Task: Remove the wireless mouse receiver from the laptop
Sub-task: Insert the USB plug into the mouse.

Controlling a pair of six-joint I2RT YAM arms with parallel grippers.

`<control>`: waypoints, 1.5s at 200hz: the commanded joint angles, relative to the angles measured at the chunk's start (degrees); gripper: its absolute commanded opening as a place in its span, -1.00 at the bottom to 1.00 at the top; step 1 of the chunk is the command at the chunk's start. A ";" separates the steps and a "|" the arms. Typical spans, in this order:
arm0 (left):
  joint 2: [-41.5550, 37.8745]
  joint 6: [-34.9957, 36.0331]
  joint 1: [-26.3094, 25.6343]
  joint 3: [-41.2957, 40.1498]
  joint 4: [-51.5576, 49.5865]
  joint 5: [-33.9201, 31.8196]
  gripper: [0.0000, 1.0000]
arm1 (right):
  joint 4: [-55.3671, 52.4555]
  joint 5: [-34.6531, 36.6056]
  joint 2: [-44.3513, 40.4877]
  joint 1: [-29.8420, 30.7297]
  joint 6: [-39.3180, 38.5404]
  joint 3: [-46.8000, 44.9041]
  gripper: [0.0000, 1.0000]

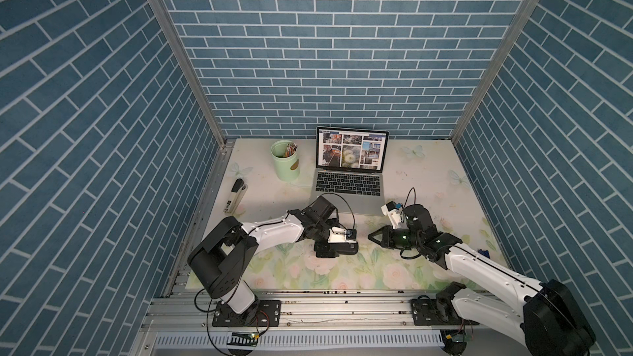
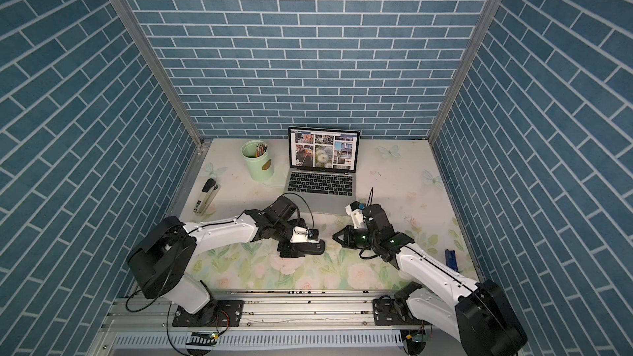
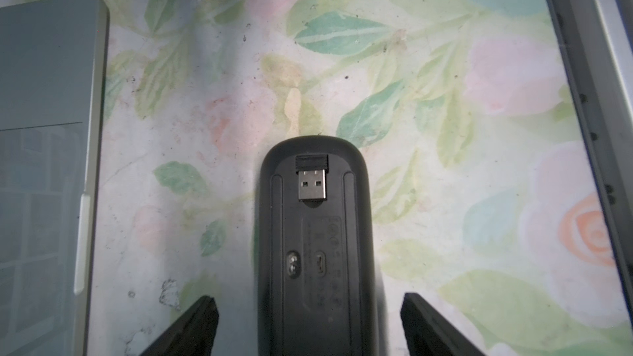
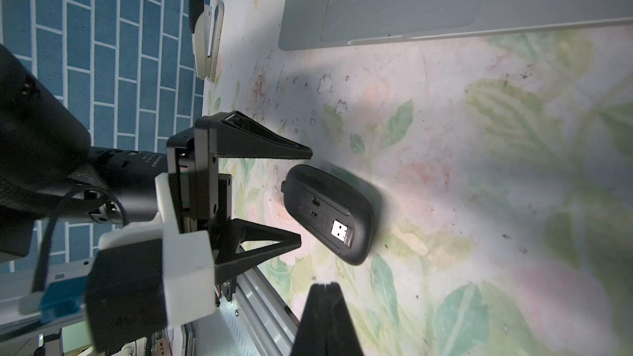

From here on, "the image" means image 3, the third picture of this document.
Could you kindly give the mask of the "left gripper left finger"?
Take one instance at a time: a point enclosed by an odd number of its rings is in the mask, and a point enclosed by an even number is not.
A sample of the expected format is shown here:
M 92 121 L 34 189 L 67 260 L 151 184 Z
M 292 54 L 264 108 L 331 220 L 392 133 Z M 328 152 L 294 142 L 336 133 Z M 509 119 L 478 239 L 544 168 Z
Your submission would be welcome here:
M 210 296 L 199 298 L 141 356 L 211 356 L 219 311 Z

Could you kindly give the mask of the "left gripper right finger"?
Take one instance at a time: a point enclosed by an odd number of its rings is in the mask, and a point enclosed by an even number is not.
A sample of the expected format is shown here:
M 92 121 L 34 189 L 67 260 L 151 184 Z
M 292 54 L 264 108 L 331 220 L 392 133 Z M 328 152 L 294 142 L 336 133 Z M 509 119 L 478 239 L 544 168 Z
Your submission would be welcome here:
M 418 293 L 404 295 L 400 315 L 412 356 L 484 355 Z

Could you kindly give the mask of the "black wireless mouse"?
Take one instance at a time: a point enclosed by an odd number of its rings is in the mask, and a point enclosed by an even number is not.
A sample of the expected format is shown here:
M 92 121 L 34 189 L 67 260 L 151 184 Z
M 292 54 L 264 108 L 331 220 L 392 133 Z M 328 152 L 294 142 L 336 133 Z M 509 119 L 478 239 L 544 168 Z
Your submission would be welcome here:
M 300 201 L 295 158 L 327 154 L 326 199 Z M 258 352 L 379 353 L 369 176 L 360 151 L 304 136 L 265 156 L 256 190 Z

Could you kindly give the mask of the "silver USB mouse receiver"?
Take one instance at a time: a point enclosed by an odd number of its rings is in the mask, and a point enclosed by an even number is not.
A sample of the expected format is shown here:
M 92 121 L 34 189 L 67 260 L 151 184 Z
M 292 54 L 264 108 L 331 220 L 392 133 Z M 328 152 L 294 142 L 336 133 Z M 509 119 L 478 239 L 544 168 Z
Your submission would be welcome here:
M 326 174 L 329 168 L 327 154 L 298 155 L 295 158 L 298 175 L 298 199 L 323 201 L 326 199 Z

